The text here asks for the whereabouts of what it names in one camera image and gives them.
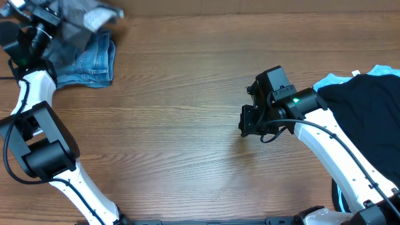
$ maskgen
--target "wood grain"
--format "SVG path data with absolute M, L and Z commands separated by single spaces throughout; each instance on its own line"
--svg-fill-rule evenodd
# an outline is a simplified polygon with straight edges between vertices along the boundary
M 133 219 L 254 219 L 332 208 L 331 178 L 284 133 L 240 138 L 255 75 L 281 65 L 297 89 L 328 73 L 400 68 L 399 13 L 135 17 L 114 27 L 111 87 L 57 91 L 54 110 L 86 171 Z M 3 76 L 11 73 L 0 54 Z M 0 118 L 18 98 L 0 82 Z M 23 176 L 16 161 L 11 166 Z M 72 224 L 80 212 L 50 185 L 0 167 L 0 224 Z

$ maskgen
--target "table surface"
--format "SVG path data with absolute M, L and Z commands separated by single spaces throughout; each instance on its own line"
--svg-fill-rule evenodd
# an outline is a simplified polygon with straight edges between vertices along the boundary
M 132 219 L 259 219 L 332 209 L 331 177 L 285 132 L 240 137 L 245 87 L 281 65 L 297 90 L 328 73 L 400 68 L 400 13 L 135 17 L 114 29 L 111 87 L 59 90 L 53 108 L 99 189 Z M 11 76 L 0 54 L 2 76 Z M 0 82 L 0 118 L 19 88 Z M 24 176 L 16 161 L 12 168 Z M 0 166 L 0 224 L 72 224 L 81 213 L 48 184 Z

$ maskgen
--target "wooden table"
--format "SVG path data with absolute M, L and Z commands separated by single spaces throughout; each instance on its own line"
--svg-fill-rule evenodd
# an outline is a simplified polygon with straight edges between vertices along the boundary
M 331 177 L 285 132 L 240 137 L 245 87 L 281 65 L 297 90 L 333 72 L 400 68 L 400 14 L 135 17 L 115 27 L 111 87 L 67 87 L 54 110 L 99 189 L 132 219 L 256 219 L 332 209 Z M 5 53 L 2 76 L 11 76 Z M 19 88 L 0 82 L 0 118 Z M 12 158 L 11 165 L 18 169 Z M 0 166 L 0 224 L 84 219 L 50 185 L 25 186 Z

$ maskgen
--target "blue denim fabric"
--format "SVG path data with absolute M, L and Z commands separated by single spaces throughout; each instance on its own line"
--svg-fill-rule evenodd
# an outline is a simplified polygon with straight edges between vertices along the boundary
M 372 76 L 382 76 L 393 74 L 400 77 L 400 69 L 392 69 L 390 66 L 381 66 L 376 65 L 371 71 L 367 73 L 368 75 Z M 318 81 L 314 84 L 314 90 L 318 91 L 319 88 L 324 86 L 328 86 L 331 84 L 342 84 L 348 82 L 353 77 L 339 77 L 335 76 L 334 74 L 328 74 L 324 79 Z
M 67 85 L 82 84 L 90 88 L 110 86 L 114 77 L 114 58 L 116 47 L 110 40 L 110 31 L 102 30 L 89 41 L 84 52 L 77 52 L 70 47 L 63 47 L 50 59 L 57 72 L 57 89 Z M 70 53 L 75 60 L 68 65 L 61 60 Z

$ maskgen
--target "black fabric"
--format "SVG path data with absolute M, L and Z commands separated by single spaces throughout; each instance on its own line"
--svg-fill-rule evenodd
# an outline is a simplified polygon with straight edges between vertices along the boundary
M 364 157 L 400 186 L 400 77 L 357 75 L 318 94 Z

